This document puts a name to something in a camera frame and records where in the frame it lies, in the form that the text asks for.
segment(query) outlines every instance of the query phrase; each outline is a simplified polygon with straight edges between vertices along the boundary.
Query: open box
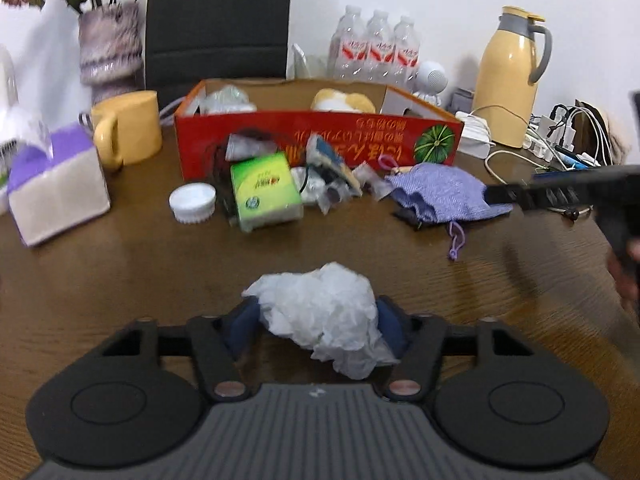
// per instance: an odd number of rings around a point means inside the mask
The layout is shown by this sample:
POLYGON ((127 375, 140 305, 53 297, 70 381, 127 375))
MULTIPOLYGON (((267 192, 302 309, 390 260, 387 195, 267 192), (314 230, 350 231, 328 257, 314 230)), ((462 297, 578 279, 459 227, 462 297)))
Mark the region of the open box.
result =
POLYGON ((319 134, 347 165, 368 162, 379 169, 378 157, 383 154, 392 156, 400 166, 425 160, 451 165, 463 123, 392 86, 322 79, 211 79, 201 81, 190 92, 175 113, 175 127, 182 176, 193 180, 206 176, 210 168, 207 157, 215 147, 244 128, 271 134, 292 166, 304 163, 309 136, 319 134), (228 84, 244 90, 258 111, 200 115, 201 99, 228 84), (310 111, 314 97, 323 88, 364 94, 378 114, 310 111))

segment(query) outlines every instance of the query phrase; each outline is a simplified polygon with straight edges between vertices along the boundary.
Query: thermos handle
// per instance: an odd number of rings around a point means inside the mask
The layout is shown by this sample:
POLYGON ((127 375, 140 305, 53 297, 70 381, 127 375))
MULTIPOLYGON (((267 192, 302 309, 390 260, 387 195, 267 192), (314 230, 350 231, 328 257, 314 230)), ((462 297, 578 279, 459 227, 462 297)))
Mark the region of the thermos handle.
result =
POLYGON ((540 60, 540 64, 533 69, 533 72, 531 72, 531 75, 529 76, 529 84, 533 85, 540 80, 543 73, 545 73, 546 66, 549 64, 553 38, 551 37, 549 29, 542 25, 529 25, 529 30, 531 32, 537 32, 545 35, 545 51, 542 53, 542 59, 540 60))

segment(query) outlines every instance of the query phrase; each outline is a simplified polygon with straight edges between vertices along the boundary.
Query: textured vase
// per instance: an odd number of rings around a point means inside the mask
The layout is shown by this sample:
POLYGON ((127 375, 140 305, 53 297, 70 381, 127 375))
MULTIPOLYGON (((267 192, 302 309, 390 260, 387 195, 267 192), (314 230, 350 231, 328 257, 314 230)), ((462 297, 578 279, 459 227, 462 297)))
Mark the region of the textured vase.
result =
POLYGON ((115 4, 80 16, 80 79, 94 104, 138 89, 142 40, 138 4, 115 4))

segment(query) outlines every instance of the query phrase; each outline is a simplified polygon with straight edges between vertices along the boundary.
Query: purple box top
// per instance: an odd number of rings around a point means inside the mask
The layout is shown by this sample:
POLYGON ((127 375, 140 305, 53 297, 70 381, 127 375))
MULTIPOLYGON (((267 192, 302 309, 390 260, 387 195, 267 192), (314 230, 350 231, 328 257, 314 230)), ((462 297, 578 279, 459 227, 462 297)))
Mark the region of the purple box top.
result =
POLYGON ((9 173, 8 193, 16 191, 32 178, 52 170, 78 153, 86 152, 94 147, 84 126, 70 124, 51 134, 53 158, 48 159, 44 152, 33 146, 21 149, 11 164, 9 173))

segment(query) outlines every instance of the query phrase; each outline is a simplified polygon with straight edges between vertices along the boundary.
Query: brown tabletop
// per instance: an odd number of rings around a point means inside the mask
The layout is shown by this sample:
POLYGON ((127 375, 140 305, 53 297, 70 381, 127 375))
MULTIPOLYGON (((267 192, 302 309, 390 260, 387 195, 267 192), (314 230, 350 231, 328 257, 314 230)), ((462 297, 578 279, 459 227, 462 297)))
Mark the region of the brown tabletop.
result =
MULTIPOLYGON (((482 161, 458 155, 456 164, 491 182, 482 161)), ((509 180, 530 173, 514 157, 492 165, 509 180)), ((0 218, 0 477, 21 478, 38 463, 24 423, 34 390, 114 330, 144 316, 181 324, 224 314, 262 274, 336 261, 411 313, 456 323, 497 316, 577 367, 610 405, 596 465, 614 479, 640 478, 640 332, 618 306, 592 219, 571 225, 515 210, 467 226, 452 263, 444 227, 414 232, 391 216, 391 200, 365 197, 327 217, 307 210, 302 222, 243 234, 220 213, 178 224, 167 200, 181 183, 168 136, 158 156, 110 177, 113 208, 103 218, 35 250, 21 245, 9 215, 0 218)), ((446 364, 449 373, 468 365, 446 364)), ((183 361, 168 365, 188 375, 183 361)), ((330 364, 269 336, 241 370, 252 384, 341 380, 330 364)))

